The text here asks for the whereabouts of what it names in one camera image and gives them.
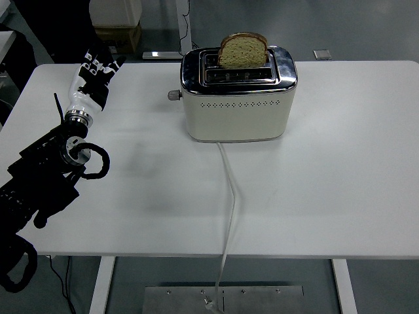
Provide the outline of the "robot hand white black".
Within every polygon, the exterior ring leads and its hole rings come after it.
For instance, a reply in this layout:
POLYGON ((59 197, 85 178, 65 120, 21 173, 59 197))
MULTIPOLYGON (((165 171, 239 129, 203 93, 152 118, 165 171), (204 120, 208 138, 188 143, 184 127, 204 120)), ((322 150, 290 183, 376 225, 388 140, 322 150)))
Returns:
POLYGON ((84 111, 89 115, 101 112, 109 95, 109 83, 125 61, 125 56, 114 59, 105 46, 91 47, 73 77, 67 110, 84 111))

